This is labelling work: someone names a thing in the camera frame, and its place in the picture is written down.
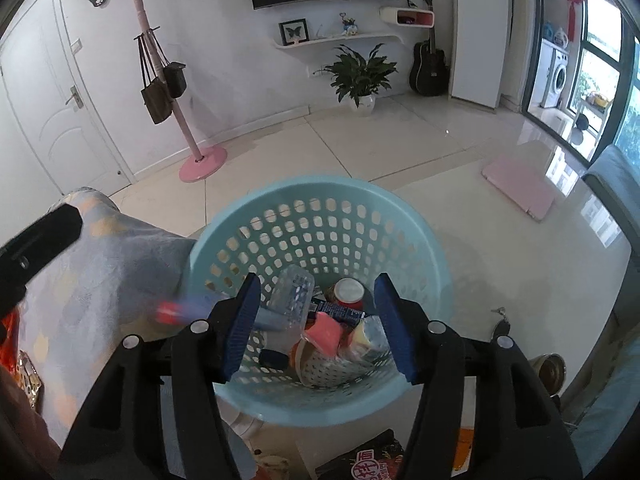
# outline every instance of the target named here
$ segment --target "potted plant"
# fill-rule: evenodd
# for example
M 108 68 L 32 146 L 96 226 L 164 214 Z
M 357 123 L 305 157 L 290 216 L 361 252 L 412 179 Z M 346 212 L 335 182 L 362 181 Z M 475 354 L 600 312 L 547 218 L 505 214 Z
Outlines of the potted plant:
M 352 48 L 341 44 L 336 47 L 341 51 L 338 61 L 324 69 L 333 74 L 338 102 L 349 95 L 351 109 L 359 115 L 368 116 L 376 104 L 376 94 L 382 86 L 389 90 L 391 85 L 387 77 L 397 72 L 395 62 L 388 62 L 386 56 L 378 56 L 384 43 L 377 44 L 365 59 Z

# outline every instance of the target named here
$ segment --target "figurine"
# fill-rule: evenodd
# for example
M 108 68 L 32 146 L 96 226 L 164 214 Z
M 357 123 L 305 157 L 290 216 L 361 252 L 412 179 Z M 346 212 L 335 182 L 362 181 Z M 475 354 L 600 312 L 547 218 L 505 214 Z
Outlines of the figurine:
M 356 25 L 356 20 L 354 18 L 347 18 L 346 12 L 341 12 L 340 17 L 342 18 L 342 36 L 354 36 L 358 33 L 358 26 Z

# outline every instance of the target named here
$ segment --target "laundry basket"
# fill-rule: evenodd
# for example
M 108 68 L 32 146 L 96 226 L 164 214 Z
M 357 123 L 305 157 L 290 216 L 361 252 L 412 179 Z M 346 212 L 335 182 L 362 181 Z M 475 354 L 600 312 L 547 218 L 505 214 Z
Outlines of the laundry basket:
M 443 251 L 424 219 L 368 182 L 306 176 L 254 192 L 216 215 L 191 251 L 180 293 L 234 295 L 248 272 L 267 302 L 281 270 L 297 264 L 325 287 L 344 276 L 369 290 L 387 272 L 402 298 L 431 319 L 449 321 L 451 280 Z M 333 388 L 307 388 L 260 367 L 263 339 L 253 332 L 242 365 L 215 391 L 241 412 L 283 426 L 330 426 L 369 415 L 410 384 L 389 356 L 365 376 Z

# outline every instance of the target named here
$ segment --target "acoustic guitar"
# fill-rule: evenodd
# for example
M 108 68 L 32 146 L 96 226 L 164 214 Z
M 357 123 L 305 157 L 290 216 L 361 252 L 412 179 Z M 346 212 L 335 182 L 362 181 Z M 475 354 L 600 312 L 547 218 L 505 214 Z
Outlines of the acoustic guitar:
M 433 0 L 424 0 L 433 10 Z M 414 45 L 414 65 L 409 72 L 412 90 L 424 96 L 444 94 L 449 89 L 449 68 L 444 51 L 436 49 L 436 33 L 429 29 L 429 39 Z

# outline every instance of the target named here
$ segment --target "pink sponge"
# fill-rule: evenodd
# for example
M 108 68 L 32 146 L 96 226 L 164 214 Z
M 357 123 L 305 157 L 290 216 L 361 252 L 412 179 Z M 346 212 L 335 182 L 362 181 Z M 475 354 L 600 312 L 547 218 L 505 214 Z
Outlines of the pink sponge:
M 327 357 L 336 357 L 342 326 L 325 312 L 316 313 L 316 322 L 305 330 L 305 339 Z

